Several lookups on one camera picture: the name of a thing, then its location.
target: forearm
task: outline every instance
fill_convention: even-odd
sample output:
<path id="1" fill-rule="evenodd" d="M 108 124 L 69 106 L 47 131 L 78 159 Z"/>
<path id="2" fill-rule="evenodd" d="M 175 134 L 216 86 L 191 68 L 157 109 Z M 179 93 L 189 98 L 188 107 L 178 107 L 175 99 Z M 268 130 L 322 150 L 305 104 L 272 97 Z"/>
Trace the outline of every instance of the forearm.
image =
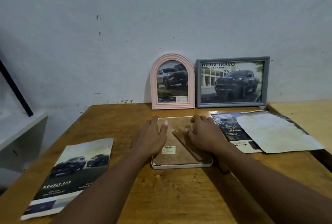
<path id="1" fill-rule="evenodd" d="M 133 149 L 66 206 L 51 224 L 116 223 L 146 156 Z"/>
<path id="2" fill-rule="evenodd" d="M 332 221 L 332 200 L 225 143 L 218 153 L 255 201 L 276 223 Z"/>

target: picture frame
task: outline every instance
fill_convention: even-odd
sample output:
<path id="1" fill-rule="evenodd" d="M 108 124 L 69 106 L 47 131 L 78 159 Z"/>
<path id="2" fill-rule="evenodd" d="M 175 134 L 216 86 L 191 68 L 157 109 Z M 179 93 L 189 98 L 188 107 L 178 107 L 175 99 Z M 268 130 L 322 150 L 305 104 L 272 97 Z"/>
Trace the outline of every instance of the picture frame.
<path id="1" fill-rule="evenodd" d="M 195 72 L 180 54 L 165 54 L 150 71 L 152 109 L 195 107 Z"/>
<path id="2" fill-rule="evenodd" d="M 269 56 L 206 59 L 196 63 L 197 108 L 266 105 Z"/>

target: gray picture frame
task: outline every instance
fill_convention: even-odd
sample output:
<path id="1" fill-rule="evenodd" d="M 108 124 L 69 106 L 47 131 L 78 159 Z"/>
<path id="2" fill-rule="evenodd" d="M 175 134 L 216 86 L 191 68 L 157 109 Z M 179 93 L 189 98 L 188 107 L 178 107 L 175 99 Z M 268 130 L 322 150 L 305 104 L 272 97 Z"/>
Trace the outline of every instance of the gray picture frame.
<path id="1" fill-rule="evenodd" d="M 262 73 L 262 86 L 261 86 L 261 101 L 257 102 L 221 102 L 221 103 L 202 103 L 201 102 L 201 75 L 202 63 L 226 63 L 226 62 L 264 62 Z M 249 106 L 264 106 L 267 100 L 267 88 L 269 79 L 270 57 L 244 57 L 244 58 L 215 58 L 196 61 L 196 107 L 197 108 L 215 108 L 215 107 L 249 107 Z"/>

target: hand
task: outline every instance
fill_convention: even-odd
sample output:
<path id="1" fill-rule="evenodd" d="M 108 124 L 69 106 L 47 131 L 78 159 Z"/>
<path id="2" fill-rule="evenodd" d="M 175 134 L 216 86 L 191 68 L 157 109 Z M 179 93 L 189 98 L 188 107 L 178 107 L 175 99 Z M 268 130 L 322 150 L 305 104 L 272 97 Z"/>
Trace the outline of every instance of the hand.
<path id="1" fill-rule="evenodd" d="M 151 120 L 147 120 L 133 139 L 132 147 L 146 158 L 158 154 L 166 142 L 168 121 L 165 121 L 160 127 L 159 132 L 157 120 L 158 116 L 154 116 Z"/>
<path id="2" fill-rule="evenodd" d="M 186 131 L 197 148 L 217 155 L 224 146 L 227 146 L 228 141 L 211 117 L 194 115 L 190 122 L 193 124 L 193 130 L 186 129 Z"/>

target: black pole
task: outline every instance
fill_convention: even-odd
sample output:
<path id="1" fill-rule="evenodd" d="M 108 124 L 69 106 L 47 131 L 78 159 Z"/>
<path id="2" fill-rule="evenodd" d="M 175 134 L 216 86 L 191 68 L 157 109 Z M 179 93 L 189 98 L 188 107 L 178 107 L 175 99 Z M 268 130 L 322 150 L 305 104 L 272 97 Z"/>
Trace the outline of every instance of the black pole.
<path id="1" fill-rule="evenodd" d="M 14 80 L 12 79 L 12 77 L 10 76 L 9 72 L 7 71 L 5 65 L 2 63 L 1 59 L 0 59 L 0 72 L 2 73 L 3 77 L 6 79 L 7 83 L 9 84 L 10 88 L 13 90 L 14 94 L 16 95 L 17 99 L 20 101 L 20 103 L 22 104 L 23 108 L 25 109 L 25 111 L 27 112 L 27 115 L 29 117 L 33 116 L 34 113 L 32 112 L 32 110 L 30 109 L 29 105 L 27 104 L 27 102 L 25 101 L 23 95 L 21 94 L 21 92 L 19 91 L 18 87 L 16 86 Z"/>

